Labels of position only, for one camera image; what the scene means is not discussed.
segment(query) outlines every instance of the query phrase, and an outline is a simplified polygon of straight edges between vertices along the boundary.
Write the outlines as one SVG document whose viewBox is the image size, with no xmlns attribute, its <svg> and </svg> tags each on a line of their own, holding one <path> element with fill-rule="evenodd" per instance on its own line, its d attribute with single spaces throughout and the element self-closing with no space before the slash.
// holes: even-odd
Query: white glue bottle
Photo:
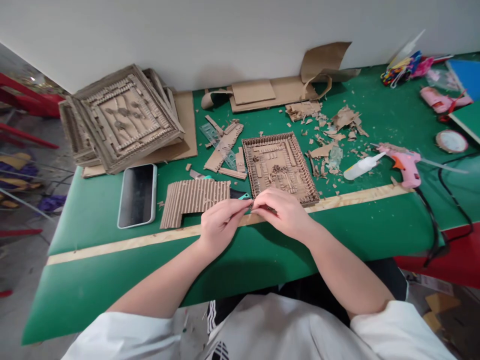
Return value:
<svg viewBox="0 0 480 360">
<path fill-rule="evenodd" d="M 380 159 L 386 152 L 381 152 L 374 157 L 366 157 L 361 159 L 355 165 L 350 166 L 347 170 L 343 172 L 343 177 L 347 180 L 353 180 L 358 178 L 360 175 L 365 174 L 366 172 L 372 170 L 377 165 L 377 160 Z"/>
</svg>

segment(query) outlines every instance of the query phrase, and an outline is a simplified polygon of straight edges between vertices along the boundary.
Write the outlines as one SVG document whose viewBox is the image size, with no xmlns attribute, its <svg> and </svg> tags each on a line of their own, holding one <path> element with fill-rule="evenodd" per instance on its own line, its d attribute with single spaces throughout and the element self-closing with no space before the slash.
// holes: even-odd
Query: white sleeve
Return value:
<svg viewBox="0 0 480 360">
<path fill-rule="evenodd" d="M 180 335 L 173 335 L 172 319 L 104 312 L 70 346 L 62 360 L 173 359 Z"/>
<path fill-rule="evenodd" d="M 384 360 L 456 359 L 408 302 L 390 301 L 380 313 L 355 316 L 350 328 Z"/>
</svg>

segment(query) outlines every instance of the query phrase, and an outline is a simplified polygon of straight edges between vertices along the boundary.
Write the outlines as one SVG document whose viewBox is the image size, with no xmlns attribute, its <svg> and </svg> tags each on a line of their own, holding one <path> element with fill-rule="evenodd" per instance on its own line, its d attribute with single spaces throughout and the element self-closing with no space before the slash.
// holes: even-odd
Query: pink glue gun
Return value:
<svg viewBox="0 0 480 360">
<path fill-rule="evenodd" d="M 425 102 L 430 105 L 433 110 L 435 110 L 437 114 L 451 112 L 455 108 L 474 103 L 470 96 L 465 95 L 463 97 L 454 99 L 446 95 L 442 95 L 436 89 L 429 86 L 422 88 L 420 90 L 420 95 L 423 100 L 425 100 Z"/>
<path fill-rule="evenodd" d="M 377 150 L 381 153 L 386 152 L 386 155 L 395 160 L 394 168 L 400 169 L 403 177 L 401 186 L 405 189 L 418 188 L 422 181 L 420 180 L 417 165 L 422 158 L 418 152 L 409 151 L 404 147 L 391 145 L 388 143 L 380 143 L 376 145 Z"/>
</svg>

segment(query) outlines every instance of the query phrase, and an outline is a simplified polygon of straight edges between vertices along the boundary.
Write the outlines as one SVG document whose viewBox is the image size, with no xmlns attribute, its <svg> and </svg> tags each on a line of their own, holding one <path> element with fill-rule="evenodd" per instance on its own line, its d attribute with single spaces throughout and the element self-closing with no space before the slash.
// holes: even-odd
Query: table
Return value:
<svg viewBox="0 0 480 360">
<path fill-rule="evenodd" d="M 322 112 L 329 118 L 344 105 L 361 113 L 362 126 L 370 137 L 360 136 L 355 142 L 344 143 L 342 170 L 359 158 L 348 151 L 355 147 L 364 149 L 364 143 L 390 142 L 420 152 L 425 158 L 445 162 L 458 155 L 447 154 L 434 144 L 435 135 L 448 126 L 436 120 L 435 113 L 420 98 L 420 85 L 416 80 L 397 89 L 384 87 L 380 74 L 384 66 L 365 68 L 357 78 L 347 83 L 336 83 L 323 102 Z M 317 84 L 321 91 L 323 84 Z M 210 114 L 220 126 L 226 120 L 240 119 L 245 125 L 241 138 L 265 136 L 294 131 L 304 152 L 316 148 L 309 144 L 314 137 L 315 122 L 292 124 L 283 106 L 246 113 L 232 113 L 229 103 L 213 111 L 202 110 L 202 90 L 194 93 L 197 126 L 198 156 L 158 165 L 157 201 L 165 200 L 169 183 L 189 179 L 187 163 L 205 175 L 213 175 L 217 181 L 238 181 L 233 187 L 250 192 L 248 179 L 232 179 L 226 175 L 203 170 L 212 149 L 204 145 L 207 139 L 199 131 Z M 308 136 L 301 136 L 301 129 L 308 129 Z M 239 139 L 234 147 L 241 145 Z M 469 152 L 478 151 L 470 142 Z M 390 176 L 401 181 L 400 172 L 391 169 L 393 162 L 385 158 L 372 174 L 355 181 L 329 175 L 314 182 L 324 196 L 335 196 L 380 187 L 391 183 Z M 480 161 L 465 159 L 452 164 L 470 171 L 468 175 L 444 172 L 444 180 L 458 201 L 472 217 L 480 221 Z M 466 223 L 448 194 L 440 186 L 437 169 L 418 164 L 422 177 L 421 189 L 435 211 L 443 230 Z M 161 212 L 157 211 L 153 223 L 120 230 L 117 215 L 120 201 L 122 174 L 103 175 L 90 179 L 81 178 L 77 169 L 68 198 L 52 241 L 49 254 L 56 255 L 126 239 L 160 233 Z M 408 255 L 429 249 L 433 242 L 432 224 L 427 211 L 416 193 L 407 193 L 378 201 L 334 208 L 312 213 L 334 236 L 362 260 L 375 260 L 391 256 Z M 200 223 L 199 214 L 184 215 L 183 226 Z M 125 251 L 89 257 L 85 259 L 48 265 L 44 268 L 35 300 L 23 334 L 23 344 L 82 331 L 100 313 L 141 279 L 165 264 L 195 241 L 191 236 L 174 241 L 153 244 Z M 193 283 L 182 305 L 219 299 L 254 289 L 292 281 L 317 271 L 308 250 L 267 223 L 241 227 L 227 251 L 205 269 Z"/>
</svg>

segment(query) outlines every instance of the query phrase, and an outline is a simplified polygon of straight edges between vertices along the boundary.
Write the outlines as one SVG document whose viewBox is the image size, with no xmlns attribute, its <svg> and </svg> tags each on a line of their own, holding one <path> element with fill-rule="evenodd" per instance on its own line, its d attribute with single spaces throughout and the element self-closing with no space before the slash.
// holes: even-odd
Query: hand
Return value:
<svg viewBox="0 0 480 360">
<path fill-rule="evenodd" d="M 227 199 L 201 215 L 201 235 L 198 241 L 209 255 L 217 257 L 223 253 L 251 204 L 252 199 Z"/>
<path fill-rule="evenodd" d="M 266 207 L 275 209 L 276 213 Z M 253 202 L 252 214 L 258 214 L 278 231 L 307 245 L 318 232 L 325 229 L 313 220 L 293 195 L 278 188 L 269 187 L 262 191 Z"/>
</svg>

